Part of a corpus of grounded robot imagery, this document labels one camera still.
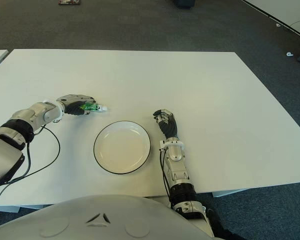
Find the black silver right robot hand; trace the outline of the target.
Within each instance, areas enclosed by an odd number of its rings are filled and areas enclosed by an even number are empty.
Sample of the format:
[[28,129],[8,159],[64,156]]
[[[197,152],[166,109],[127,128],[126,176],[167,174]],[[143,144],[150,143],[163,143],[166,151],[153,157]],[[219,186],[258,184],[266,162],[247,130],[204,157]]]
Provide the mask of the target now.
[[172,112],[159,109],[153,113],[153,118],[166,139],[178,137],[178,127]]

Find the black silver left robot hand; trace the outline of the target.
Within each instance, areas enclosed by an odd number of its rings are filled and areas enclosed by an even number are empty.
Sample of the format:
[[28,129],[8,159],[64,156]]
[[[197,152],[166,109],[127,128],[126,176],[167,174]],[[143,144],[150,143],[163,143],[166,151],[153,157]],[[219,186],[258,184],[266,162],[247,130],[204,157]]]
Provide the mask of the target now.
[[86,111],[81,109],[86,103],[94,104],[96,103],[95,99],[91,96],[82,95],[82,94],[68,94],[59,97],[57,102],[60,102],[63,105],[64,113],[74,116],[85,115]]

